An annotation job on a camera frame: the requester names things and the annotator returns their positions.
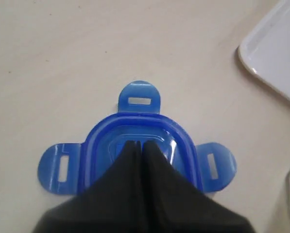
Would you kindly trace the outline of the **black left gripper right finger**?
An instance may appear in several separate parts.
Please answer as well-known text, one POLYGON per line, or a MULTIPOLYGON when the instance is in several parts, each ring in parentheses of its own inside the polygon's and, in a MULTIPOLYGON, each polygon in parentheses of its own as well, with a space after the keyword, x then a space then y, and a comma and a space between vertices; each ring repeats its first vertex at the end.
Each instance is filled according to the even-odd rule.
POLYGON ((247 218, 216 203, 188 182, 153 141, 143 144, 141 171, 149 232, 254 232, 247 218))

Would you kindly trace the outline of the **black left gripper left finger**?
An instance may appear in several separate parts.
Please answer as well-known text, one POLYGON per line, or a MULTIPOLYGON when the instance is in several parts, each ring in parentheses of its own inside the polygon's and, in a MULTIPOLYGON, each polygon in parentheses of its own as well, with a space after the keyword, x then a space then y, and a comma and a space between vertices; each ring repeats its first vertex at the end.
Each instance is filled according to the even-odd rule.
POLYGON ((35 233, 143 233, 141 144, 128 141, 113 165, 85 192, 48 210, 35 233))

